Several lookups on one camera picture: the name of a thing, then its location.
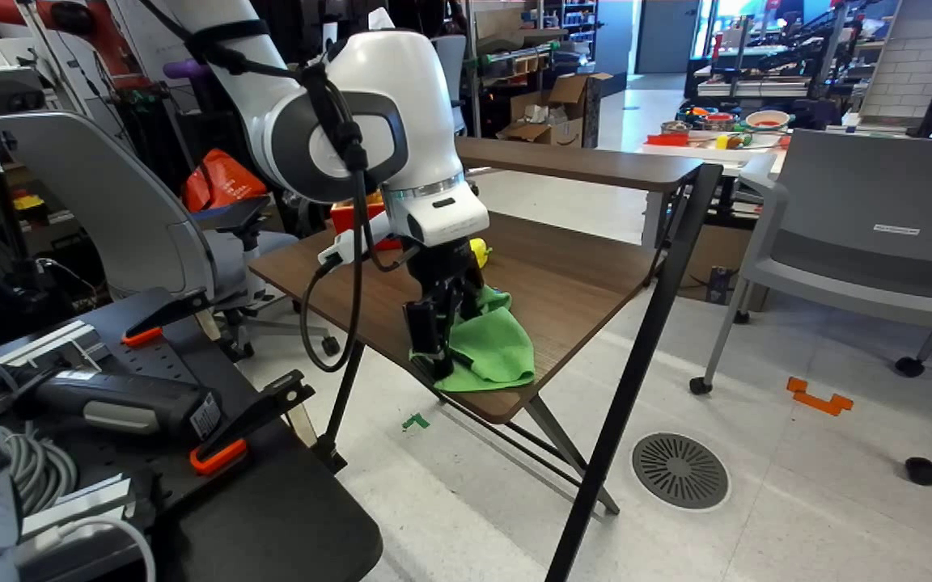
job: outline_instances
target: green towel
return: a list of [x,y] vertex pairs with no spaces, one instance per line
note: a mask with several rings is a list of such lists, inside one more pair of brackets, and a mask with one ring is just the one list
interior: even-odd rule
[[483,314],[453,323],[446,349],[457,368],[432,386],[438,392],[476,395],[534,386],[534,344],[508,303],[503,292],[483,288]]

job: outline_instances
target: gray floor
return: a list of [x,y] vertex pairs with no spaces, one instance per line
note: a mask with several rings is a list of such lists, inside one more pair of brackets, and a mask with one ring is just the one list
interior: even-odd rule
[[[674,91],[626,91],[606,106],[603,140],[637,149],[670,117]],[[633,191],[484,176],[493,211],[522,212],[623,243],[640,240],[644,197]],[[581,450],[593,446],[648,298],[621,309],[544,392]],[[735,579],[735,582],[924,582],[932,579],[932,487],[899,475],[908,454],[932,457],[932,361],[917,383],[886,361],[917,349],[922,331],[820,309],[776,298],[727,346],[718,392],[686,392],[707,355],[722,308],[679,301],[621,457],[609,480],[621,519],[588,527],[579,582]],[[314,373],[294,340],[294,316],[273,308],[255,327],[255,386],[305,368],[306,404],[323,424],[337,377]],[[854,411],[825,418],[787,395],[802,374],[814,395],[846,395]],[[364,355],[346,418],[338,471],[385,534],[373,582],[538,582],[570,511],[570,487],[510,457],[401,368]],[[401,428],[424,414],[429,428]],[[648,434],[686,434],[716,450],[731,475],[713,511],[666,508],[632,475],[632,446]]]

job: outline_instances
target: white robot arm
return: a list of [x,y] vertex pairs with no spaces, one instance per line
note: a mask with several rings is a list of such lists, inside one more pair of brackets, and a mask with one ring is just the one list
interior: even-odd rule
[[[248,0],[159,0],[159,7],[186,31],[260,21]],[[215,45],[251,66],[287,69],[262,31]],[[212,66],[212,73],[238,106],[248,151],[273,182],[318,204],[355,194],[360,185],[294,78],[234,73],[224,66]],[[361,129],[364,176],[385,194],[394,235],[432,250],[489,226],[489,211],[470,191],[457,154],[453,110],[429,40],[394,30],[355,31],[327,66],[327,78]]]

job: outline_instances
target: wooden table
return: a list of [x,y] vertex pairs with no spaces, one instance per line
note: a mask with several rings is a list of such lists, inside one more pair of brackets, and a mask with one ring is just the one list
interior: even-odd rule
[[[510,295],[510,309],[525,323],[538,351],[538,383],[526,392],[457,395],[470,411],[493,424],[508,424],[640,288],[649,263],[637,247],[595,240],[530,220],[493,212],[483,232],[495,250],[484,267],[489,285]],[[333,235],[320,232],[291,250],[277,250],[251,263],[266,281],[300,298],[318,252]],[[351,267],[327,275],[311,309],[337,327],[348,323]],[[409,267],[383,275],[364,265],[360,340],[409,368],[403,303],[419,288]]]
[[657,250],[659,243],[662,194],[674,194],[674,189],[699,167],[695,154],[563,149],[503,140],[458,140],[457,149],[461,165],[648,191],[644,250]]

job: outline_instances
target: round floor vent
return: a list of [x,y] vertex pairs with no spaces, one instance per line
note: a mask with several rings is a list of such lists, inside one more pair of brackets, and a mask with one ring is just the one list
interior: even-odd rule
[[718,457],[676,434],[644,438],[632,466],[649,495],[676,508],[716,508],[727,495],[727,471]]

